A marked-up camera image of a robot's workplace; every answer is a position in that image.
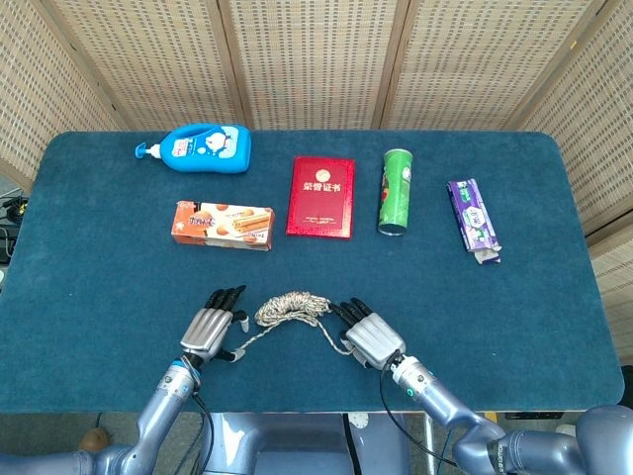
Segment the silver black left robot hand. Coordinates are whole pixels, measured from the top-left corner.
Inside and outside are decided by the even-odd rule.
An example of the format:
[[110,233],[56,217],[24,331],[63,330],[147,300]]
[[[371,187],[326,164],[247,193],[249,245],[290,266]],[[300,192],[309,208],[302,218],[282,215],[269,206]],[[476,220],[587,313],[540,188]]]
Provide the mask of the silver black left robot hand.
[[245,285],[217,289],[198,311],[181,339],[182,358],[199,370],[214,358],[236,362],[245,354],[244,349],[227,351],[222,348],[228,328],[239,323],[244,333],[249,330],[249,318],[244,311],[234,311]]

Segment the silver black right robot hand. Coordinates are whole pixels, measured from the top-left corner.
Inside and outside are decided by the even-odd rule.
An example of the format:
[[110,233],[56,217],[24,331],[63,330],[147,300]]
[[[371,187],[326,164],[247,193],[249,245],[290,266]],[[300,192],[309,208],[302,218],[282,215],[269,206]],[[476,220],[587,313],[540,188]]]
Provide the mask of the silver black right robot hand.
[[339,334],[340,342],[362,366],[382,370],[395,353],[406,352],[404,339],[360,299],[329,308],[347,324]]

